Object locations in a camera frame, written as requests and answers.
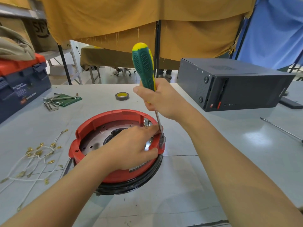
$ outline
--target black tape roll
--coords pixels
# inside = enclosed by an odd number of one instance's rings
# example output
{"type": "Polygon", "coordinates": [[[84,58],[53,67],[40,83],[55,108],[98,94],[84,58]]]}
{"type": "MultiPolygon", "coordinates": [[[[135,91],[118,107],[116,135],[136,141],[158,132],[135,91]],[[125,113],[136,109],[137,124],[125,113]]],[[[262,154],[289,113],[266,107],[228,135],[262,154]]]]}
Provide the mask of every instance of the black tape roll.
{"type": "Polygon", "coordinates": [[[116,96],[116,100],[127,100],[127,99],[129,99],[129,94],[127,92],[118,92],[115,96],[116,96]]]}

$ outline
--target blue toolbox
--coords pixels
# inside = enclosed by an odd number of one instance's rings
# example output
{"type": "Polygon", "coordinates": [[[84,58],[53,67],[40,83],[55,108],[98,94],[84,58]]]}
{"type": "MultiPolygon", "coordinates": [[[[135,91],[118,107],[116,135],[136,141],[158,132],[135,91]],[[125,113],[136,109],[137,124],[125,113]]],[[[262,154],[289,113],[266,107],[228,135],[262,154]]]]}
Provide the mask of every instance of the blue toolbox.
{"type": "Polygon", "coordinates": [[[51,88],[45,68],[40,54],[31,61],[0,59],[0,123],[51,88]]]}

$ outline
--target blue cloth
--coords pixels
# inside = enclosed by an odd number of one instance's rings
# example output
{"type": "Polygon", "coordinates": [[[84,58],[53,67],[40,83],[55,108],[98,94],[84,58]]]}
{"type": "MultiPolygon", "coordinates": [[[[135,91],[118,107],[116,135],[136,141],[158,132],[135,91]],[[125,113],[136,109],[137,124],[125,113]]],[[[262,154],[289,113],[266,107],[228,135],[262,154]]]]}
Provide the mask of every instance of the blue cloth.
{"type": "Polygon", "coordinates": [[[238,60],[279,69],[293,64],[302,50],[303,0],[257,0],[238,60]]]}

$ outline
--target workbench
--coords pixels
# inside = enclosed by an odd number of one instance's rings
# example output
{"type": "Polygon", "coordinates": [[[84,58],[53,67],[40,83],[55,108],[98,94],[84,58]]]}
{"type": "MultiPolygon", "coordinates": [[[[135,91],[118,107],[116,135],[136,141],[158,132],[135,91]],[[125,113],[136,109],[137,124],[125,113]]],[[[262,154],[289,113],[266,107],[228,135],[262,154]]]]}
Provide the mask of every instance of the workbench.
{"type": "MultiPolygon", "coordinates": [[[[44,95],[63,93],[73,96],[79,93],[83,100],[49,112],[41,97],[38,97],[3,122],[0,125],[0,179],[7,175],[29,146],[36,147],[40,142],[51,143],[60,131],[68,128],[58,141],[63,153],[57,164],[66,166],[69,146],[75,139],[76,129],[96,114],[132,109],[155,117],[154,112],[149,112],[142,99],[133,93],[134,86],[137,84],[52,86],[44,95]],[[117,101],[115,94],[122,91],[128,92],[130,98],[117,101]]],[[[266,109],[204,112],[178,84],[172,86],[227,140],[263,170],[296,207],[303,206],[303,146],[260,119],[266,118],[303,137],[303,110],[291,110],[278,104],[275,108],[266,109]]],[[[288,98],[303,104],[302,81],[293,81],[288,91],[288,98]]],[[[161,115],[160,120],[164,127],[166,146],[156,175],[139,189],[127,194],[100,197],[93,194],[74,226],[229,226],[190,137],[175,121],[161,115]]],[[[52,167],[47,166],[42,174],[50,172],[52,167]]],[[[43,182],[36,183],[25,205],[54,184],[65,170],[66,167],[55,171],[47,186],[43,182]]],[[[30,186],[28,182],[14,182],[0,194],[0,224],[15,214],[30,186]]]]}

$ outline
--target right hand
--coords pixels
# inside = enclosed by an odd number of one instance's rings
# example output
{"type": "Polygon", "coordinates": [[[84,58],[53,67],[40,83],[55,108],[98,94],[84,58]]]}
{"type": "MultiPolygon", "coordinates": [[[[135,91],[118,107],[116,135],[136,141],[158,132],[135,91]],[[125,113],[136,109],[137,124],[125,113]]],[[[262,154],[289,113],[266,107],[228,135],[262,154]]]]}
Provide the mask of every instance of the right hand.
{"type": "Polygon", "coordinates": [[[133,91],[140,96],[149,111],[157,110],[166,118],[178,121],[184,110],[191,105],[164,78],[156,78],[156,91],[142,86],[134,87],[133,91]]]}

